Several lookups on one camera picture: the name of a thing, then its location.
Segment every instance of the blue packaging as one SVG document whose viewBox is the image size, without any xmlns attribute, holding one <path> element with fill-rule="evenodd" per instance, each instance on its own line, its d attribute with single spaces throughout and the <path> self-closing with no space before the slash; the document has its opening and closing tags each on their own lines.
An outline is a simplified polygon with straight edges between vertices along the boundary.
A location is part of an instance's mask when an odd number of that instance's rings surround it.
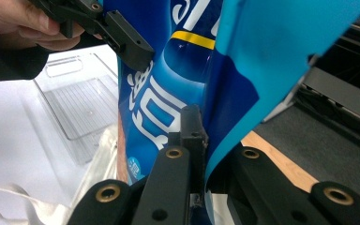
<svg viewBox="0 0 360 225">
<path fill-rule="evenodd" d="M 218 163 L 360 15 L 360 0 L 115 0 L 154 48 L 148 69 L 120 63 L 119 111 L 128 181 L 150 173 L 180 129 L 180 110 L 202 109 L 209 136 L 205 180 Z"/>
</svg>

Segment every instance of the white strap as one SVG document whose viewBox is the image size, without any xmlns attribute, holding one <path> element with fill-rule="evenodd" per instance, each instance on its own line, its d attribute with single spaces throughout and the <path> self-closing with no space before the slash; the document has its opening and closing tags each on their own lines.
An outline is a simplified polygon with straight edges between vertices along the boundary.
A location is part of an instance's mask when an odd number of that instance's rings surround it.
<svg viewBox="0 0 360 225">
<path fill-rule="evenodd" d="M 29 224 L 65 224 L 68 219 L 69 208 L 62 204 L 54 204 L 43 202 L 31 198 L 28 193 L 15 184 L 0 187 L 0 192 L 9 193 L 27 200 L 32 204 L 31 207 L 26 207 L 28 219 L 6 218 L 0 213 L 0 220 L 5 221 L 10 225 L 29 225 Z"/>
</svg>

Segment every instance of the black metal frame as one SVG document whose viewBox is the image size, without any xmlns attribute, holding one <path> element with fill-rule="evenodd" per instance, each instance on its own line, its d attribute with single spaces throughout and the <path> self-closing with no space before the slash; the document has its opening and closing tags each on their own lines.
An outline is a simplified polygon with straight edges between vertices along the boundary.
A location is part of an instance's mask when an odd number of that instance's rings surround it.
<svg viewBox="0 0 360 225">
<path fill-rule="evenodd" d="M 73 23 L 91 34 L 100 34 L 130 68 L 144 72 L 154 56 L 154 49 L 118 10 L 104 14 L 97 0 L 29 0 L 60 23 L 60 32 L 72 38 Z"/>
</svg>

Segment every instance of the black clamp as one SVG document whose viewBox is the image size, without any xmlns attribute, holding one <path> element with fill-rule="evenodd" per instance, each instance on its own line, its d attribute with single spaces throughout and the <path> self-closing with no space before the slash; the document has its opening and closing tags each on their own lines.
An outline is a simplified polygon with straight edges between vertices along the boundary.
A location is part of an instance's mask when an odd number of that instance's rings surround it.
<svg viewBox="0 0 360 225">
<path fill-rule="evenodd" d="M 206 224 L 203 204 L 190 204 L 203 203 L 206 145 L 199 108 L 186 106 L 180 132 L 170 134 L 151 173 L 132 186 L 118 180 L 95 184 L 68 225 Z M 317 183 L 306 193 L 263 151 L 241 143 L 214 169 L 206 188 L 228 196 L 236 225 L 360 224 L 360 195 L 334 182 Z"/>
<path fill-rule="evenodd" d="M 100 34 L 130 68 L 144 72 L 154 49 L 117 10 L 103 12 L 97 0 L 29 0 L 60 23 L 60 32 L 72 38 L 73 23 L 91 35 Z"/>
</svg>

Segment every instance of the transparent plastic tray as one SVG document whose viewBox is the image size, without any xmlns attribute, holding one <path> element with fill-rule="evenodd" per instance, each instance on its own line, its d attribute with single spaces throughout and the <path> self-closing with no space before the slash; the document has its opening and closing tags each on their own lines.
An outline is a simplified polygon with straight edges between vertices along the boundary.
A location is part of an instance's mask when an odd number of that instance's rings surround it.
<svg viewBox="0 0 360 225">
<path fill-rule="evenodd" d="M 74 162 L 90 161 L 104 128 L 117 124 L 116 75 L 89 53 L 49 61 L 35 84 Z"/>
</svg>

